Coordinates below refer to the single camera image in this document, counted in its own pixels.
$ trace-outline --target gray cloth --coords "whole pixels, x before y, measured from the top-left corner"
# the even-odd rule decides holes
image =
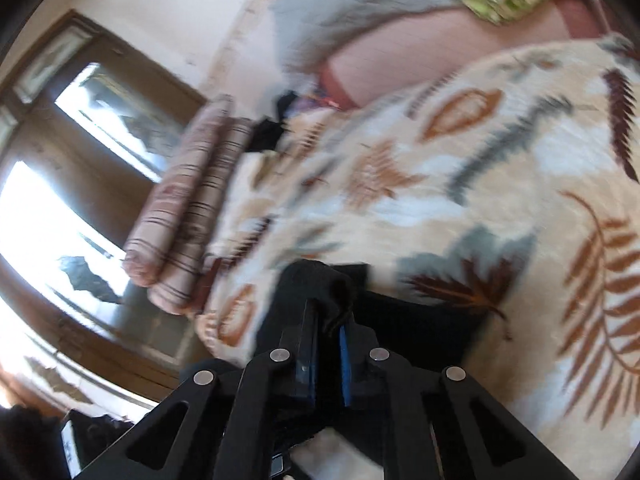
[[[278,61],[312,73],[357,35],[412,12],[459,7],[460,0],[277,0],[272,5]]]

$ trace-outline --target silver screw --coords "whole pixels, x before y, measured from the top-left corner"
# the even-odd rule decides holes
[[[462,381],[466,377],[466,372],[458,366],[447,368],[447,378],[452,381]]]
[[[271,353],[269,354],[269,357],[271,358],[272,361],[281,363],[289,359],[290,355],[291,354],[289,353],[289,350],[287,350],[286,348],[276,348],[275,350],[271,351]]]
[[[369,352],[369,357],[374,361],[386,361],[389,359],[389,350],[385,348],[373,348],[371,352]]]
[[[193,382],[198,386],[209,384],[213,380],[213,374],[209,370],[200,370],[193,376]]]

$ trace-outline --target leaf-patterned blanket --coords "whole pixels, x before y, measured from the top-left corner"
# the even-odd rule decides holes
[[[639,86],[616,37],[296,117],[223,212],[199,335],[244,364],[284,266],[365,262],[377,292],[491,311],[468,371],[579,478],[614,478],[640,440]]]

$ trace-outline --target rolled blanket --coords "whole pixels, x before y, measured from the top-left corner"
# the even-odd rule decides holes
[[[122,267],[136,285],[151,286],[158,280],[182,216],[202,179],[232,104],[231,96],[222,95],[200,109],[187,126],[162,182],[146,201],[124,245],[127,256]]]
[[[193,195],[158,282],[149,289],[149,300],[171,313],[186,314],[200,274],[200,259],[216,225],[226,185],[251,138],[251,121],[229,123]]]

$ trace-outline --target white wall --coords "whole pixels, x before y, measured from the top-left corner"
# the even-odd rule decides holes
[[[0,82],[4,80],[29,47],[51,25],[73,8],[73,2],[74,0],[44,0],[40,4],[20,31],[2,65],[0,65]]]
[[[74,7],[200,89],[245,0],[76,0]]]

